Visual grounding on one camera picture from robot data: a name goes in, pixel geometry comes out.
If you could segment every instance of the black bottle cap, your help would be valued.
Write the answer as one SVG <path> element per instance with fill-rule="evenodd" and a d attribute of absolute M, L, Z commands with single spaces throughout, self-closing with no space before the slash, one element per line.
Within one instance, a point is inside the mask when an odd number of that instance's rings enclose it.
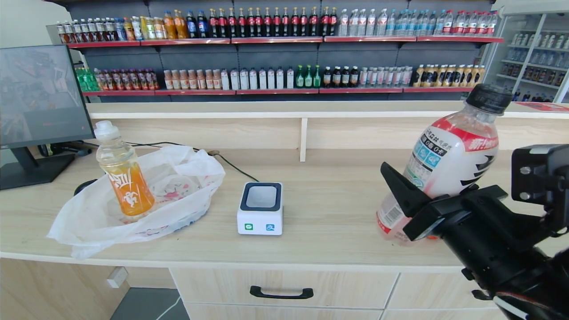
<path fill-rule="evenodd" d="M 510 90 L 483 83 L 477 84 L 470 92 L 470 95 L 468 95 L 468 98 L 466 98 L 467 104 L 499 116 L 504 114 L 504 110 L 510 105 L 511 101 L 512 93 Z"/>

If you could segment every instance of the white drink bottle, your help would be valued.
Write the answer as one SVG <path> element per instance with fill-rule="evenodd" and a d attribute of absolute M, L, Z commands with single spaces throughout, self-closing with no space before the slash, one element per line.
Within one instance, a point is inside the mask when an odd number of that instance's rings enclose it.
<path fill-rule="evenodd" d="M 464 109 L 430 125 L 413 148 L 403 176 L 431 198 L 454 196 L 473 185 L 488 170 L 498 154 L 494 121 L 512 100 L 500 87 L 478 84 Z M 410 245 L 403 227 L 407 218 L 389 194 L 376 211 L 377 223 L 386 240 Z"/>

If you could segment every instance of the black handle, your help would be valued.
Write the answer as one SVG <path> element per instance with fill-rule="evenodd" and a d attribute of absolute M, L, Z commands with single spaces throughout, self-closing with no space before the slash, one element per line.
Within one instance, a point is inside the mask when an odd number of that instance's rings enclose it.
<path fill-rule="evenodd" d="M 303 300 L 309 299 L 314 297 L 314 290 L 312 288 L 304 288 L 302 289 L 302 293 L 298 296 L 273 296 L 271 294 L 264 294 L 261 292 L 260 286 L 251 286 L 251 290 L 249 291 L 250 294 L 254 295 L 257 298 L 269 298 L 269 299 L 295 299 L 295 300 Z"/>

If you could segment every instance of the floor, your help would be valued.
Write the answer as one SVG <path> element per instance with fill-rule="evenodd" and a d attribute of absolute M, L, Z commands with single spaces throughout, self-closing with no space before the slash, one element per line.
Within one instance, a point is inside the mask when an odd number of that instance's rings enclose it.
<path fill-rule="evenodd" d="M 176 289 L 130 288 L 110 320 L 156 320 L 176 302 Z M 160 320 L 189 320 L 180 300 Z"/>

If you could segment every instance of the white bottle cap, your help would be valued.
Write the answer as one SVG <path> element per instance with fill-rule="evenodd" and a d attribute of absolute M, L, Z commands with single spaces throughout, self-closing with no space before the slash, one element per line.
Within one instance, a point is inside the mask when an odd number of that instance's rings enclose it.
<path fill-rule="evenodd" d="M 107 141 L 121 137 L 121 133 L 118 131 L 118 128 L 109 120 L 99 121 L 95 126 L 95 137 L 98 140 Z"/>

